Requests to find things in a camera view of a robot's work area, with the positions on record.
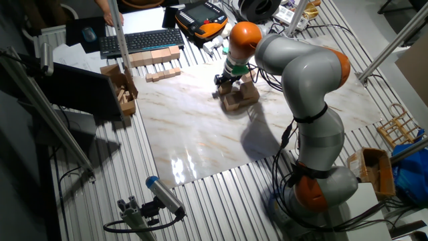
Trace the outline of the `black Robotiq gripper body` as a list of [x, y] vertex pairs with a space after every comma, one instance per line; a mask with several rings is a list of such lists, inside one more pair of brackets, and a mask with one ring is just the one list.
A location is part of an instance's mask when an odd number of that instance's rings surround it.
[[240, 80], [240, 76], [229, 76], [227, 74], [219, 74], [221, 75], [221, 84], [225, 82], [231, 82], [231, 80]]

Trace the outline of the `bare person hand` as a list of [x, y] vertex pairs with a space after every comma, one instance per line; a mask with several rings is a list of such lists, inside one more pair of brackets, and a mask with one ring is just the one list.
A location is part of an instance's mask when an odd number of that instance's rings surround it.
[[[120, 16], [121, 24], [124, 25], [123, 15], [121, 13], [119, 13], [119, 16]], [[107, 25], [112, 26], [112, 27], [114, 26], [114, 22], [113, 22], [111, 12], [105, 12], [104, 21], [106, 22]]]

